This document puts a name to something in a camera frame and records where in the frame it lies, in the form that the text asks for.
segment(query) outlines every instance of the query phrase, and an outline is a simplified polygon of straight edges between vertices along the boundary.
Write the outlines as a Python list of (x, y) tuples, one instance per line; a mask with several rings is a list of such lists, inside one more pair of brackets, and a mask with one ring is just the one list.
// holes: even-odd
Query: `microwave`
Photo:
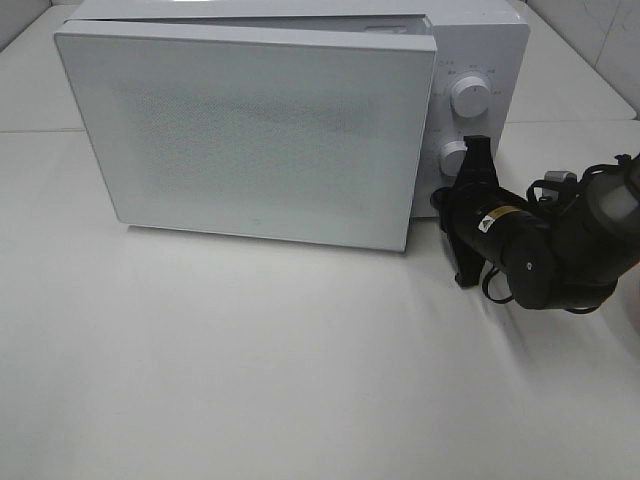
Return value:
[(85, 0), (54, 39), (121, 222), (403, 251), (528, 35), (504, 0)]

